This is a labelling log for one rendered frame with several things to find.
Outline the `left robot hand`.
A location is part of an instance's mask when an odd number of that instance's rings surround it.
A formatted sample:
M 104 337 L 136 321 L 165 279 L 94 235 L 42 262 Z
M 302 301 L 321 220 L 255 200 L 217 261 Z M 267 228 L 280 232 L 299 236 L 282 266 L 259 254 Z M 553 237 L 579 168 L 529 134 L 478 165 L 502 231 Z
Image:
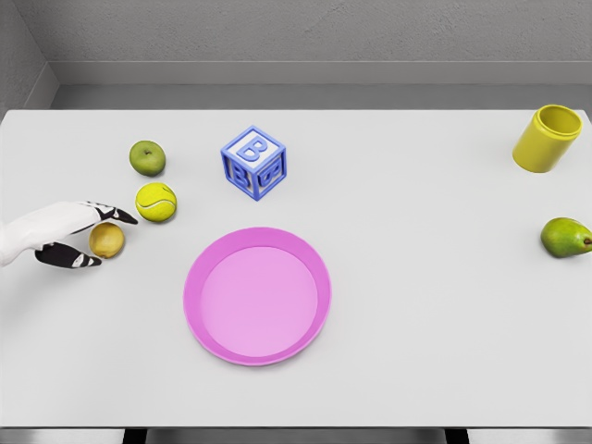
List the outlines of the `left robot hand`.
M 68 269 L 99 266 L 101 259 L 62 240 L 107 220 L 138 223 L 134 216 L 115 206 L 80 201 L 53 203 L 0 224 L 0 266 L 11 264 L 27 250 L 32 250 L 35 258 L 46 265 Z

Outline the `yellow lemon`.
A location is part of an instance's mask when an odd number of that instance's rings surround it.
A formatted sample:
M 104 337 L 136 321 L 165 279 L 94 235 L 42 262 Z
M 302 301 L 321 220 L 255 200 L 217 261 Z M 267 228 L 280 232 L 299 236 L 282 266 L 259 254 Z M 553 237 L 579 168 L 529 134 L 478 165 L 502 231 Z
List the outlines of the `yellow lemon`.
M 116 224 L 104 222 L 96 225 L 89 235 L 89 247 L 100 258 L 116 256 L 125 243 L 123 230 Z

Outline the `pink plate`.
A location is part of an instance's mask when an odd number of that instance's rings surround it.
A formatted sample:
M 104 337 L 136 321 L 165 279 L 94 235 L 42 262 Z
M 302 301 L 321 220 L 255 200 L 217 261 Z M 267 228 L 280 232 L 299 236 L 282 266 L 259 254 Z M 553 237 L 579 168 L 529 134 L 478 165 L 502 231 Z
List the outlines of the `pink plate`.
M 185 280 L 183 309 L 197 341 L 244 366 L 285 361 L 322 330 L 332 300 L 321 255 L 278 228 L 245 228 L 207 246 Z

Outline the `yellow-green tennis ball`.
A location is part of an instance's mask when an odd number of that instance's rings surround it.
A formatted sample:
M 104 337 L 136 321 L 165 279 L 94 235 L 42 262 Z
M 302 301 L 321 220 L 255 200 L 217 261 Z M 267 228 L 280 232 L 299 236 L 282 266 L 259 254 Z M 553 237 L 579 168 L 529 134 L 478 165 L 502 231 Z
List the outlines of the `yellow-green tennis ball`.
M 151 182 L 136 193 L 135 207 L 144 219 L 160 223 L 171 218 L 177 211 L 177 197 L 163 182 Z

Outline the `green apple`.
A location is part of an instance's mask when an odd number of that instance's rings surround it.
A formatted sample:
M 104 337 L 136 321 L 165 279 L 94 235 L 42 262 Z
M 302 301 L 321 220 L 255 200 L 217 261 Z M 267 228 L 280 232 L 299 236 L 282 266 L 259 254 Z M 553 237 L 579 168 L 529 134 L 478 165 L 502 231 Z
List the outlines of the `green apple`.
M 129 163 L 141 175 L 155 177 L 166 166 L 166 154 L 163 148 L 153 141 L 138 141 L 129 150 Z

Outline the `blue letter B block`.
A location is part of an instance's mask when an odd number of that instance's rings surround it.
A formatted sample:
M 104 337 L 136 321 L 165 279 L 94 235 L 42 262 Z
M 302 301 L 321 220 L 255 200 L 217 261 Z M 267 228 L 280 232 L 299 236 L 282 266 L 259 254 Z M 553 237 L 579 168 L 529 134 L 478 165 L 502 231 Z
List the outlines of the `blue letter B block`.
M 260 201 L 287 176 L 286 146 L 250 126 L 221 150 L 226 178 Z

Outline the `yellow cup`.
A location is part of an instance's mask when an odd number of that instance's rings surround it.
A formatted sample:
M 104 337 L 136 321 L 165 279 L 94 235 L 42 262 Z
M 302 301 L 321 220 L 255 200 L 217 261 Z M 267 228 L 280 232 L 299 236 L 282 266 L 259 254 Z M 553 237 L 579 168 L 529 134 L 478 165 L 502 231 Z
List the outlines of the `yellow cup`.
M 569 107 L 544 105 L 532 116 L 512 150 L 514 162 L 533 173 L 550 172 L 580 135 L 583 121 Z

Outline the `green pear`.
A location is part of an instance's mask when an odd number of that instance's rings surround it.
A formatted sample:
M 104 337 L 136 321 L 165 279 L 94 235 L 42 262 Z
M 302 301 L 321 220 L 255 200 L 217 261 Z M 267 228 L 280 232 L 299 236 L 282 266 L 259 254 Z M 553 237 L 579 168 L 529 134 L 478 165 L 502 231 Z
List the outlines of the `green pear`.
M 568 217 L 551 219 L 542 228 L 540 239 L 547 252 L 556 258 L 592 253 L 592 231 Z

